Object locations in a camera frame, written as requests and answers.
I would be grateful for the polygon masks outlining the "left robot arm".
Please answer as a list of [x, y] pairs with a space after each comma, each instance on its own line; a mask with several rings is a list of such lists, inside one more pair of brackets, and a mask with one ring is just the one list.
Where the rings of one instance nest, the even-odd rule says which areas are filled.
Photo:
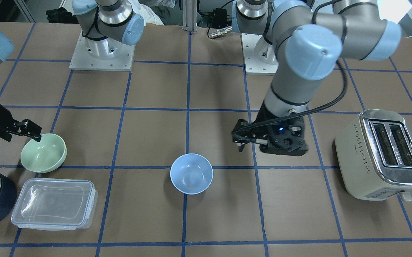
[[[240, 152], [254, 143], [264, 153], [285, 156], [307, 153], [303, 117], [333, 106], [345, 95], [348, 83], [339, 59], [382, 61], [402, 38], [398, 23], [380, 18], [375, 0], [331, 0], [315, 10], [301, 0], [234, 0], [232, 30], [261, 35], [278, 62], [256, 120], [239, 119], [232, 141]], [[335, 66], [343, 79], [340, 95], [307, 110]]]

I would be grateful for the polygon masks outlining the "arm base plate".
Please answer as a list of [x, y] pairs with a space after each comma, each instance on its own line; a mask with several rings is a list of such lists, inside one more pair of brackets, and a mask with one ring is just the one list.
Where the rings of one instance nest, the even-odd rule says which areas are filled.
[[246, 73], [249, 75], [274, 75], [278, 68], [272, 45], [264, 36], [241, 34], [242, 53]]
[[131, 72], [135, 46], [113, 39], [93, 41], [79, 34], [69, 68], [82, 71]]

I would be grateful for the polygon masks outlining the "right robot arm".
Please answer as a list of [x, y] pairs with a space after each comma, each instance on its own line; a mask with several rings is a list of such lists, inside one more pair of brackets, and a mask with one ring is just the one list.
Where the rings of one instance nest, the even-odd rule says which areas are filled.
[[116, 141], [131, 74], [128, 68], [133, 62], [107, 63], [103, 71], [104, 75], [118, 71], [108, 80], [109, 86], [122, 90], [116, 106], [77, 106], [79, 98], [91, 92], [91, 86], [84, 86], [73, 103], [63, 103], [62, 94], [71, 93], [69, 83], [74, 75], [80, 75], [69, 68], [79, 36], [80, 24], [0, 22], [0, 144], [7, 143], [8, 135], [32, 139], [32, 132], [24, 131], [28, 116], [12, 114], [10, 107], [19, 111], [39, 107], [53, 116], [57, 122], [54, 132], [68, 142], [90, 140], [93, 148], [101, 143], [113, 149], [106, 141]]

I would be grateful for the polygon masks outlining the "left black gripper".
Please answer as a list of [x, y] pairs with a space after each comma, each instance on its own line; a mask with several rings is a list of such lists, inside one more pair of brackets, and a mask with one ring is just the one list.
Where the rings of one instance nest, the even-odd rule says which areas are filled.
[[261, 127], [256, 127], [257, 124], [258, 122], [249, 123], [245, 119], [237, 121], [232, 130], [232, 141], [238, 146], [239, 152], [243, 152], [245, 145], [256, 143], [263, 153], [283, 156], [302, 156], [307, 153], [303, 117]]

